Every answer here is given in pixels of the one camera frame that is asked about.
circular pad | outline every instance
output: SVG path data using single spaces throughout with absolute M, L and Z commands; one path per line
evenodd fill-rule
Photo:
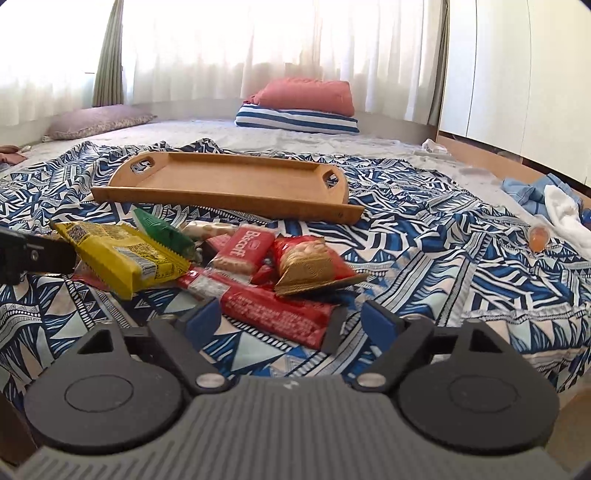
M 495 413 L 511 408 L 517 390 L 499 378 L 465 375 L 449 385 L 449 396 L 458 407 L 474 413 Z
M 180 414 L 180 384 L 166 370 L 129 355 L 77 357 L 56 362 L 25 395 L 27 419 L 43 444 L 86 455 L 119 452 L 155 439 Z
M 558 413 L 550 383 L 525 362 L 499 353 L 428 365 L 398 389 L 406 419 L 423 435 L 479 455 L 543 445 Z
M 116 375 L 82 378 L 68 387 L 66 401 L 76 410 L 101 412 L 119 408 L 133 396 L 134 386 Z

blue patterned bedsheet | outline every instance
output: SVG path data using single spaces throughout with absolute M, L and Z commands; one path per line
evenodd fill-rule
M 164 142 L 116 148 L 84 142 L 0 180 L 0 222 L 35 233 L 48 232 L 50 219 L 132 222 L 131 204 L 99 205 L 90 186 L 105 185 L 125 159 L 145 150 L 233 153 L 207 139 L 182 149 Z M 553 238 L 544 253 L 533 254 L 527 226 L 503 207 L 487 205 L 439 172 L 402 160 L 272 155 L 339 166 L 349 179 L 350 201 L 365 207 L 362 219 L 353 226 L 270 222 L 202 207 L 135 205 L 175 225 L 185 219 L 246 221 L 293 235 L 323 235 L 347 262 L 370 273 L 343 293 L 349 315 L 336 356 L 224 318 L 204 349 L 224 374 L 354 378 L 380 353 L 359 322 L 366 299 L 399 314 L 425 314 L 438 325 L 481 318 L 559 391 L 583 374 L 591 336 L 591 262 L 569 244 Z M 18 286 L 0 287 L 0 390 L 21 407 L 25 386 L 97 321 L 112 318 L 126 327 L 193 304 L 177 289 L 147 290 L 119 301 L 64 276 L 27 274 Z

red pillow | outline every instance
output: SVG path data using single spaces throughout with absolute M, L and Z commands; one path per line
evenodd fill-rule
M 277 79 L 269 82 L 247 102 L 274 109 L 318 110 L 344 116 L 355 114 L 349 82 L 341 81 Z

mattress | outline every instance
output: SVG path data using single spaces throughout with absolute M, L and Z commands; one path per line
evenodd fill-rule
M 202 137 L 212 140 L 195 141 Z M 157 138 L 166 141 L 154 143 Z M 363 205 L 365 213 L 358 224 L 342 226 L 271 222 L 202 207 L 92 201 L 90 185 L 106 184 L 130 155 L 181 146 L 337 165 L 348 177 L 350 201 Z M 132 222 L 131 209 L 139 207 L 173 225 L 186 219 L 257 223 L 286 234 L 325 236 L 351 266 L 369 273 L 367 282 L 342 293 L 348 319 L 335 356 L 224 318 L 203 354 L 228 376 L 356 377 L 380 355 L 359 321 L 361 304 L 375 299 L 399 314 L 426 314 L 438 325 L 482 319 L 561 391 L 589 362 L 591 264 L 558 238 L 543 254 L 532 254 L 521 219 L 527 214 L 496 185 L 488 173 L 458 165 L 448 155 L 392 140 L 163 122 L 90 141 L 36 146 L 24 165 L 0 181 L 8 206 L 0 222 L 47 232 L 50 219 Z M 193 305 L 190 295 L 174 288 L 122 301 L 67 277 L 27 274 L 20 285 L 0 289 L 0 390 L 20 407 L 26 385 L 100 320 L 127 327 Z

blue and white striped pillow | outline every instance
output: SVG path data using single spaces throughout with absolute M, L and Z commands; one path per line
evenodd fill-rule
M 352 116 L 315 110 L 274 110 L 245 103 L 236 114 L 239 127 L 280 128 L 317 134 L 358 134 L 357 120 Z

